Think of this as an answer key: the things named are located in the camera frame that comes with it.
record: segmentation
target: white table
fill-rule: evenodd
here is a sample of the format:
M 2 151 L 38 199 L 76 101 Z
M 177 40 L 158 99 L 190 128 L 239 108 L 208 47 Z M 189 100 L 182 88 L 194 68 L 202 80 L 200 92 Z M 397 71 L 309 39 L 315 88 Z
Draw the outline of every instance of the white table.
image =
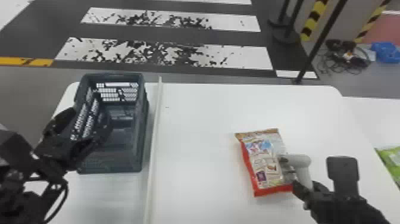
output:
M 314 223 L 290 193 L 252 196 L 234 133 L 272 127 L 331 189 L 325 159 L 356 157 L 361 195 L 400 222 L 400 192 L 333 87 L 164 84 L 160 109 L 150 223 Z
M 373 147 L 400 145 L 400 99 L 345 99 L 356 122 Z
M 66 90 L 54 115 L 71 107 L 79 82 L 72 83 Z M 144 161 L 148 161 L 154 114 L 158 102 L 158 86 L 147 83 L 149 116 L 146 133 Z M 148 162 L 140 173 L 113 173 L 79 175 L 66 174 L 70 189 L 64 206 L 51 223 L 56 224 L 110 224 L 143 223 L 145 201 L 148 193 Z M 36 192 L 44 189 L 44 183 L 28 183 L 27 189 Z

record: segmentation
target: stanchion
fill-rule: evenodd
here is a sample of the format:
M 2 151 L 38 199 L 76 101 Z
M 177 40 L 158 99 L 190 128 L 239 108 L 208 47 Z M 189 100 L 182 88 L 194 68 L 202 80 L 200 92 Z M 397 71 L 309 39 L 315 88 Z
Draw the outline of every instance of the stanchion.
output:
M 268 22 L 273 27 L 286 27 L 289 25 L 289 19 L 286 17 L 286 11 L 288 10 L 290 0 L 285 0 L 280 13 L 271 12 Z
M 332 26 L 338 19 L 339 14 L 342 12 L 346 3 L 347 3 L 347 0 L 339 0 L 339 2 L 337 3 L 335 10 L 333 10 L 332 15 L 330 16 L 328 22 L 326 23 L 326 26 L 322 30 L 320 37 L 318 38 L 313 49 L 311 50 L 310 56 L 308 56 L 307 62 L 304 64 L 303 69 L 299 72 L 299 75 L 297 76 L 297 78 L 292 80 L 293 84 L 301 84 L 301 80 L 303 79 L 305 72 L 310 67 L 311 63 L 313 62 L 315 56 L 317 55 L 322 44 L 324 43 L 325 38 L 328 36 L 330 29 L 332 28 Z
M 274 29 L 273 36 L 275 40 L 282 44 L 294 44 L 300 41 L 300 36 L 294 31 L 295 22 L 297 16 L 299 15 L 300 8 L 303 5 L 304 0 L 297 0 L 295 9 L 292 14 L 292 18 L 290 18 L 290 23 L 286 29 Z

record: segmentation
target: stanchion base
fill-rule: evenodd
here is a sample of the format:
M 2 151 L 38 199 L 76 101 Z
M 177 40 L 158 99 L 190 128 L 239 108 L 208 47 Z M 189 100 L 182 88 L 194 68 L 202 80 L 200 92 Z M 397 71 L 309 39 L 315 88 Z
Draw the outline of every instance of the stanchion base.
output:
M 268 23 L 272 26 L 272 27 L 287 27 L 289 25 L 289 18 L 288 17 L 284 17 L 283 21 L 279 21 L 279 13 L 272 13 L 270 15 L 270 18 L 268 19 Z
M 300 42 L 300 36 L 292 31 L 288 37 L 285 36 L 286 29 L 274 29 L 272 35 L 281 44 L 290 45 Z
M 303 84 L 303 83 L 301 82 L 301 80 L 300 80 L 300 82 L 297 82 L 296 79 L 292 79 L 291 81 L 292 81 L 292 84 L 293 84 L 293 85 L 301 85 L 301 84 Z

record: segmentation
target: yellow floor line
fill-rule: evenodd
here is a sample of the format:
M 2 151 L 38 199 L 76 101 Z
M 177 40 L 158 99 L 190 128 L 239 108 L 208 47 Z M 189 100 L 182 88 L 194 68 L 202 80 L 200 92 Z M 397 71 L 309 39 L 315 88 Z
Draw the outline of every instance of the yellow floor line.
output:
M 49 67 L 53 59 L 43 58 L 18 58 L 18 57 L 0 57 L 0 66 L 36 66 Z

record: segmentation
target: cable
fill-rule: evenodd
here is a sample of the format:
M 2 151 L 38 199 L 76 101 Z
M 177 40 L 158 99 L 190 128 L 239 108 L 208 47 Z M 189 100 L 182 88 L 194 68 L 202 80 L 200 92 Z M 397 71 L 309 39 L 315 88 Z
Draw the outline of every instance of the cable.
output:
M 361 51 L 365 55 L 365 62 L 369 66 L 371 64 L 370 57 L 368 54 L 360 47 L 356 47 L 355 49 Z M 348 72 L 353 75 L 358 75 L 363 72 L 363 68 L 359 66 L 355 66 L 349 63 L 347 60 L 342 58 L 342 53 L 336 53 L 333 51 L 329 51 L 329 49 L 325 48 L 321 50 L 323 53 L 318 54 L 321 57 L 321 61 L 317 64 L 317 69 L 323 73 L 331 75 L 331 71 L 334 73 L 343 73 Z M 355 57 L 361 58 L 358 54 L 353 54 Z
M 63 207 L 65 201 L 67 200 L 69 191 L 70 190 L 68 188 L 68 185 L 65 185 L 64 186 L 64 196 L 63 196 L 61 202 L 58 204 L 57 208 L 53 211 L 53 213 L 51 213 L 51 215 L 42 222 L 42 224 L 49 223 L 57 215 L 57 213 L 61 210 L 61 208 Z

